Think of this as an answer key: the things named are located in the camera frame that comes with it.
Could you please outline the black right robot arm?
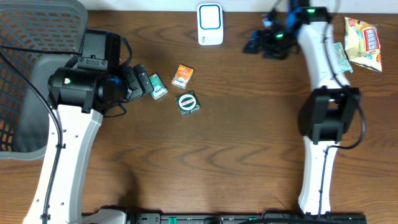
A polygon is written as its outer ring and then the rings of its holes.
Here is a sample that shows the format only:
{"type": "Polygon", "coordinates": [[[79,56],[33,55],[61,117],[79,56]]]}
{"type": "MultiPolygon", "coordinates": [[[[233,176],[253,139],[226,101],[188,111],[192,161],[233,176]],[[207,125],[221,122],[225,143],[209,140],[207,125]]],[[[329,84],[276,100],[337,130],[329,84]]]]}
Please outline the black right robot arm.
{"type": "Polygon", "coordinates": [[[361,94],[339,68],[333,36],[333,16],[310,1],[289,1],[285,21],[272,8],[264,28],[252,32],[245,54],[284,60],[298,47],[305,58],[311,92],[298,114],[298,130],[305,146],[303,182],[298,207],[305,217],[331,213],[330,186],[339,150],[350,150],[364,139],[366,120],[361,94]]]}

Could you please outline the large yellow snack bag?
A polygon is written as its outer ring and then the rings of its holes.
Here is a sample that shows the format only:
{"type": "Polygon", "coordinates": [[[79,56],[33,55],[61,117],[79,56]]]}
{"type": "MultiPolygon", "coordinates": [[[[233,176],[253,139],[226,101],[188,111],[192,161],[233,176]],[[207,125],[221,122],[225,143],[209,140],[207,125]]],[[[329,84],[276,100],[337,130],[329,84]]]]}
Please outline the large yellow snack bag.
{"type": "Polygon", "coordinates": [[[382,72],[381,43],[377,25],[346,17],[345,52],[350,62],[382,72]]]}

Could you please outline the green Kleenex tissue packet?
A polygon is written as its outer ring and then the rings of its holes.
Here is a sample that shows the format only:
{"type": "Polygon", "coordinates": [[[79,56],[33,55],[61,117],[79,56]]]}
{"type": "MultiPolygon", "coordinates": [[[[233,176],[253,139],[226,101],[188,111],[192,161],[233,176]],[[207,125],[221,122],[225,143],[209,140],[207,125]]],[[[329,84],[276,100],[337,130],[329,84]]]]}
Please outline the green Kleenex tissue packet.
{"type": "Polygon", "coordinates": [[[167,88],[163,84],[162,80],[158,76],[158,74],[153,74],[149,77],[150,82],[154,88],[153,92],[151,93],[153,99],[158,100],[159,98],[163,97],[168,93],[167,88]]]}

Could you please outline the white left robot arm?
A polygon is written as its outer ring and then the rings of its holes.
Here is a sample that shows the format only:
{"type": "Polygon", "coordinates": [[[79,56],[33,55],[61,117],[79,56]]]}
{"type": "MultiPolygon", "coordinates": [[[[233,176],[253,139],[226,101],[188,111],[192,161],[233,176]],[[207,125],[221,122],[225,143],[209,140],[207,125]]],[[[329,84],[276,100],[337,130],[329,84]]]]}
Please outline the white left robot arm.
{"type": "Polygon", "coordinates": [[[91,148],[108,110],[153,91],[145,66],[121,61],[128,42],[89,29],[82,49],[48,79],[49,125],[44,163],[25,223],[129,223],[128,211],[104,206],[83,215],[81,196],[91,148]]]}

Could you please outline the dark green Zam-Buk box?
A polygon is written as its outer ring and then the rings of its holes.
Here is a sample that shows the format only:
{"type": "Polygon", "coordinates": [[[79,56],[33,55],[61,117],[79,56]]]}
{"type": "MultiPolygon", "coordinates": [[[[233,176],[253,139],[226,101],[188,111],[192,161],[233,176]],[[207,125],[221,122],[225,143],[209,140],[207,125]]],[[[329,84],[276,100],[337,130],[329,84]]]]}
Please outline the dark green Zam-Buk box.
{"type": "Polygon", "coordinates": [[[182,116],[196,112],[201,108],[201,105],[193,91],[180,95],[176,97],[175,100],[182,116]]]}

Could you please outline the orange tissue packet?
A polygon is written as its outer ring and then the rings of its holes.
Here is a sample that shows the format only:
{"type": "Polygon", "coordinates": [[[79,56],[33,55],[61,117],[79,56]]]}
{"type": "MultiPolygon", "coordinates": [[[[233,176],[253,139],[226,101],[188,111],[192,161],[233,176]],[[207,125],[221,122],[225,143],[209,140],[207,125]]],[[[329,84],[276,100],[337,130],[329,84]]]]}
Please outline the orange tissue packet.
{"type": "Polygon", "coordinates": [[[194,72],[193,68],[180,64],[172,79],[172,85],[186,89],[193,75],[193,72],[194,72]]]}

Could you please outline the light teal snack packet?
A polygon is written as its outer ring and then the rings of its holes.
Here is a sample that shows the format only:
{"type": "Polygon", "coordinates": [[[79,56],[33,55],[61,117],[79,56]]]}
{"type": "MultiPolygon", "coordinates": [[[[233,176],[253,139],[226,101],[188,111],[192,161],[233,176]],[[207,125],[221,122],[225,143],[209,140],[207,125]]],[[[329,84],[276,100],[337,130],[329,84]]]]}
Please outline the light teal snack packet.
{"type": "Polygon", "coordinates": [[[338,57],[338,66],[342,72],[350,72],[353,73],[353,68],[349,63],[349,60],[345,54],[343,45],[341,42],[337,42],[333,44],[335,48],[336,55],[338,57]]]}

